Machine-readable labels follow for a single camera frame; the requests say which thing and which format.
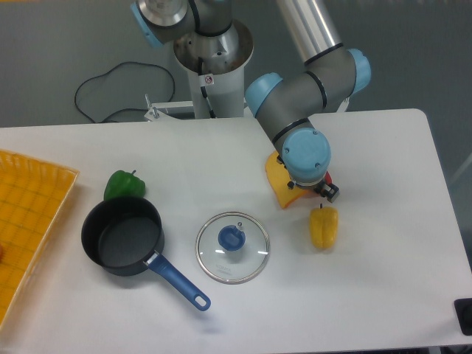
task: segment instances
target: saucepan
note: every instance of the saucepan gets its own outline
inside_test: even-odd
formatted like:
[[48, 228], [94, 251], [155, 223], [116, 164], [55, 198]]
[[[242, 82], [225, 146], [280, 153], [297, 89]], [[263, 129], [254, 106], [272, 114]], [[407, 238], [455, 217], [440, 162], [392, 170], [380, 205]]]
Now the saucepan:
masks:
[[82, 227], [82, 245], [88, 257], [119, 276], [155, 271], [197, 309], [208, 310], [210, 299], [163, 255], [164, 232], [159, 213], [147, 199], [117, 197], [102, 201]]

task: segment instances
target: blue joint cap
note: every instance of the blue joint cap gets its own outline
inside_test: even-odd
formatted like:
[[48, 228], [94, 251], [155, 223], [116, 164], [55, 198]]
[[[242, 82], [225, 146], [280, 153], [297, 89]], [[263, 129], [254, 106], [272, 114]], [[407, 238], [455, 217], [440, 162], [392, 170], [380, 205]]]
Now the blue joint cap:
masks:
[[319, 181], [325, 176], [330, 164], [330, 144], [320, 131], [300, 128], [284, 141], [282, 160], [294, 181]]
[[348, 49], [347, 51], [353, 56], [355, 61], [354, 94], [369, 85], [370, 78], [372, 77], [372, 71], [370, 69], [369, 60], [359, 49]]
[[146, 40], [150, 44], [150, 46], [153, 48], [160, 48], [161, 46], [163, 46], [164, 44], [162, 44], [161, 41], [157, 39], [156, 36], [149, 29], [148, 24], [146, 24], [146, 21], [143, 19], [140, 11], [138, 10], [136, 2], [131, 5], [131, 11], [133, 12], [134, 18], [138, 22], [138, 25], [141, 28], [141, 31], [144, 33]]
[[259, 77], [248, 87], [245, 97], [254, 117], [257, 116], [257, 112], [267, 96], [281, 81], [282, 78], [275, 72], [272, 72]]
[[237, 251], [246, 242], [246, 235], [235, 225], [223, 227], [218, 234], [218, 243], [227, 251]]

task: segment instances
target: blue lid knob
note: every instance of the blue lid knob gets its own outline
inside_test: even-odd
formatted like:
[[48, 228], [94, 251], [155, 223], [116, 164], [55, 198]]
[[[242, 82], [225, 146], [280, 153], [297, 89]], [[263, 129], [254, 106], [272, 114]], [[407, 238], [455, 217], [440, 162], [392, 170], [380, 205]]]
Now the blue lid knob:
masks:
[[246, 242], [246, 235], [235, 225], [228, 225], [220, 230], [218, 242], [227, 251], [237, 251]]
[[347, 51], [353, 56], [355, 61], [354, 94], [369, 85], [372, 71], [370, 69], [369, 60], [364, 57], [364, 54], [362, 54], [359, 49], [348, 49]]

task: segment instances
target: handle hole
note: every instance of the handle hole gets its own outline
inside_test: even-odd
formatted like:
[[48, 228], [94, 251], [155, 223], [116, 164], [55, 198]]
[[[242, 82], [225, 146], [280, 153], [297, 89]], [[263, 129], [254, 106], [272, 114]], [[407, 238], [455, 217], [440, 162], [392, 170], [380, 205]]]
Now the handle hole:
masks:
[[200, 306], [205, 306], [207, 304], [207, 302], [204, 300], [203, 297], [201, 296], [196, 296], [195, 297], [195, 301], [197, 302], [197, 304], [199, 304]]

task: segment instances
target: robotic arm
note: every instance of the robotic arm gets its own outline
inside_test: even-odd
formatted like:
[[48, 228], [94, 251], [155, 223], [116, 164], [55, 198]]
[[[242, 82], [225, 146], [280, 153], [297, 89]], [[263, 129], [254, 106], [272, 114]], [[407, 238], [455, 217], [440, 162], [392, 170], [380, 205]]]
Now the robotic arm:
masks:
[[[332, 202], [339, 189], [327, 173], [330, 146], [308, 117], [335, 111], [367, 86], [369, 61], [357, 49], [344, 48], [321, 0], [277, 5], [305, 72], [286, 81], [276, 73], [263, 75], [246, 90], [246, 102], [287, 168], [288, 188], [315, 190]], [[230, 0], [138, 0], [132, 10], [151, 44], [174, 41], [176, 57], [189, 72], [196, 117], [243, 115], [242, 68], [253, 44], [250, 32], [232, 19]], [[209, 86], [207, 77], [222, 84]]]

